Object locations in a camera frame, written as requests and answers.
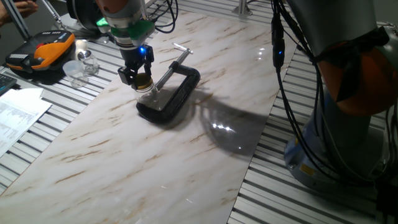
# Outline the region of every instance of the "keyboard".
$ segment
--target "keyboard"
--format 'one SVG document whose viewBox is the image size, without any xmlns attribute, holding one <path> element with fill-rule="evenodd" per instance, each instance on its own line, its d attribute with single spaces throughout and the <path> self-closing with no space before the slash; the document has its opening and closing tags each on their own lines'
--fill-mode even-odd
<svg viewBox="0 0 398 224">
<path fill-rule="evenodd" d="M 15 78 L 0 74 L 0 95 L 7 92 L 15 83 L 17 83 Z"/>
</svg>

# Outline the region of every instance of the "blue led light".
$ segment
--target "blue led light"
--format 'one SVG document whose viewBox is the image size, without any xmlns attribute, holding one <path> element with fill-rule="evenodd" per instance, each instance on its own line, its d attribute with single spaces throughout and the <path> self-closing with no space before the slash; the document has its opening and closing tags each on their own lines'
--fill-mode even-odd
<svg viewBox="0 0 398 224">
<path fill-rule="evenodd" d="M 139 50 L 141 51 L 142 54 L 144 54 L 146 51 L 146 49 L 144 47 L 140 47 Z"/>
</svg>

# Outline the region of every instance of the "marble surface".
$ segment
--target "marble surface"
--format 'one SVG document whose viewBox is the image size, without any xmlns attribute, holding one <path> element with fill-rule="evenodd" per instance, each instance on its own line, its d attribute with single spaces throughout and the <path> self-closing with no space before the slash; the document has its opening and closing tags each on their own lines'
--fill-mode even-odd
<svg viewBox="0 0 398 224">
<path fill-rule="evenodd" d="M 175 121 L 142 119 L 115 78 L 2 194 L 0 223 L 226 223 L 279 89 L 270 33 L 182 12 L 150 43 L 155 82 L 182 53 L 172 42 L 201 73 Z M 287 40 L 286 62 L 294 48 Z"/>
</svg>

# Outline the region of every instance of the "paper document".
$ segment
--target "paper document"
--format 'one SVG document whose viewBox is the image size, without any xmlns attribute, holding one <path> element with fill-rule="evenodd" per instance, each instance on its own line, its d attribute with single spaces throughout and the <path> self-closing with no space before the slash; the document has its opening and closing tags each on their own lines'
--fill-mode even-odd
<svg viewBox="0 0 398 224">
<path fill-rule="evenodd" d="M 0 97 L 0 157 L 50 108 L 42 91 L 11 89 Z"/>
</svg>

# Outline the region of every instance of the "human hand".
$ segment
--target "human hand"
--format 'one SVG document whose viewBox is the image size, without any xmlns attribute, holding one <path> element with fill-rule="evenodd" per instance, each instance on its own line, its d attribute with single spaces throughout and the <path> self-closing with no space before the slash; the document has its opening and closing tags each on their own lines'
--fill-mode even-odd
<svg viewBox="0 0 398 224">
<path fill-rule="evenodd" d="M 23 18 L 30 16 L 31 14 L 37 12 L 38 5 L 33 1 L 20 1 L 15 2 L 15 6 L 17 7 L 19 13 Z M 12 22 L 11 17 L 8 15 L 6 8 L 3 6 L 2 2 L 0 2 L 0 27 L 4 24 Z"/>
</svg>

